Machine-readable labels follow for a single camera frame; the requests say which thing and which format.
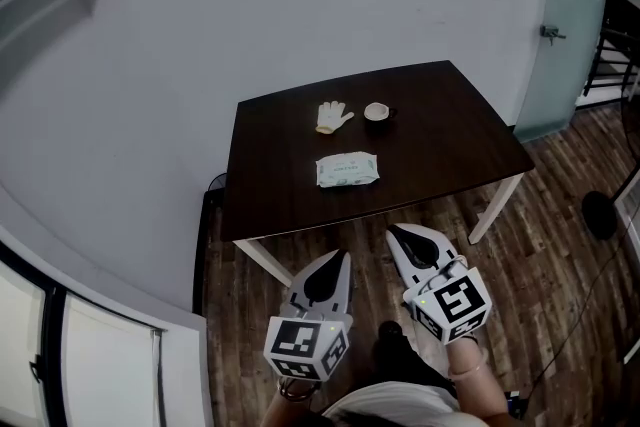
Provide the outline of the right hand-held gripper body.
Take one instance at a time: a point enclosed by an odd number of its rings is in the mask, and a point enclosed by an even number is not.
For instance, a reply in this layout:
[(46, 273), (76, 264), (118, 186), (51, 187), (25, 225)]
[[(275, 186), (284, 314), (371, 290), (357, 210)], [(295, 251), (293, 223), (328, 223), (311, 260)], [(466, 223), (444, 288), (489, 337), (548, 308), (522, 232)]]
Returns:
[(479, 270), (461, 256), (407, 289), (403, 301), (411, 318), (444, 345), (483, 326), (492, 309)]

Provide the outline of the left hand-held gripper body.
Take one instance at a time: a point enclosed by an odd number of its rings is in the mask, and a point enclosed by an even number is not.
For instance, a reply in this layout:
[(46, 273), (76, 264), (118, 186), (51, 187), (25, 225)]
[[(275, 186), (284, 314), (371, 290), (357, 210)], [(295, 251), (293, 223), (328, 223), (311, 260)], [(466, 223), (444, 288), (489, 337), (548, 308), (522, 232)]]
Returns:
[(353, 318), (351, 298), (309, 304), (295, 295), (269, 320), (263, 355), (281, 377), (326, 382), (344, 358)]

